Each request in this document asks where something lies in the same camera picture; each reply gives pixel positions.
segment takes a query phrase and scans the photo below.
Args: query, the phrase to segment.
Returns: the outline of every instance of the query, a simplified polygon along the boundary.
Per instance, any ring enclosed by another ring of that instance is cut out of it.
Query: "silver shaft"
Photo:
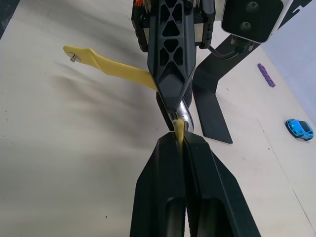
[[[194,131],[193,119],[186,103],[182,100],[177,112],[168,114],[171,121],[181,119],[184,122],[184,130],[188,132]]]

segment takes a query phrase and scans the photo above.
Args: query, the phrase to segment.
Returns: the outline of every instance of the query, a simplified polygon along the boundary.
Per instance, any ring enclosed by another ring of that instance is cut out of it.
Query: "toy car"
[[[289,119],[285,122],[285,126],[295,138],[302,138],[305,141],[309,141],[314,138],[312,127],[305,121]]]

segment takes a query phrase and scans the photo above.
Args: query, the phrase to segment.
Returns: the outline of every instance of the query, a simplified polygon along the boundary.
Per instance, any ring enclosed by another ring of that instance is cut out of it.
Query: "table surface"
[[[136,180],[168,132],[155,92],[71,63],[63,46],[146,70],[131,5],[20,1],[0,40],[0,236],[129,236]],[[216,23],[212,45],[226,36]],[[197,63],[207,55],[198,50]],[[316,141],[286,130],[289,118],[309,119],[261,48],[220,81],[217,96],[234,144],[207,141],[261,235],[315,236]],[[194,102],[191,112],[202,135]]]

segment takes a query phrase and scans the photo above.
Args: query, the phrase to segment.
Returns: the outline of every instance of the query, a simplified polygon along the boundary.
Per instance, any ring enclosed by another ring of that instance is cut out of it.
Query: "black metal stand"
[[[297,9],[299,6],[305,7],[311,1],[294,0],[280,27],[299,12],[299,9]],[[227,37],[216,50],[222,54],[233,51],[234,46],[231,45],[231,39],[232,36]],[[220,60],[213,54],[210,54],[197,67],[193,77],[193,95],[205,137],[229,144],[233,143],[221,107],[216,98],[218,81],[258,46],[259,44],[255,44],[252,51],[246,50],[245,53],[230,60]]]

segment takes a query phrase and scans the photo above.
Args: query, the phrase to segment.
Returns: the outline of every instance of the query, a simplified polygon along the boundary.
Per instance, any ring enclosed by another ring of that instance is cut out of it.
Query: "yellow tool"
[[[78,48],[67,45],[64,47],[64,51],[71,58],[72,62],[76,61],[93,66],[107,75],[131,80],[157,91],[149,72],[104,58],[91,48]]]
[[[175,119],[172,121],[174,127],[174,133],[176,135],[180,152],[183,152],[183,140],[184,140],[184,122],[181,119]]]

